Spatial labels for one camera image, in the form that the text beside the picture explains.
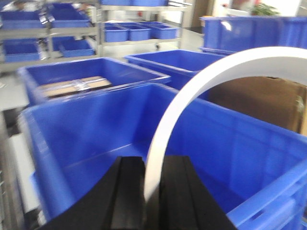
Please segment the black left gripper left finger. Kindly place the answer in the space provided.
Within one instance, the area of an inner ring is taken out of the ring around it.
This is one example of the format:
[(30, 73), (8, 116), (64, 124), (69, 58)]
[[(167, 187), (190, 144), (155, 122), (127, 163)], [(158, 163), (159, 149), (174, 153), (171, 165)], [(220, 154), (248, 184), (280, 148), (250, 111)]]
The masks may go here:
[(144, 229), (144, 173), (142, 157), (117, 157), (88, 193), (40, 229)]

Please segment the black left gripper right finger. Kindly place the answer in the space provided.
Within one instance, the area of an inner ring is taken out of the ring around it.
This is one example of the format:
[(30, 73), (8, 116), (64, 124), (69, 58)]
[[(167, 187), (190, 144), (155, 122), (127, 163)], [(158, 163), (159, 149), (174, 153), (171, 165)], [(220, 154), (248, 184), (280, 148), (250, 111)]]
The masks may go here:
[(147, 172), (160, 176), (148, 199), (147, 230), (235, 230), (236, 226), (198, 176), (190, 157), (165, 156)]

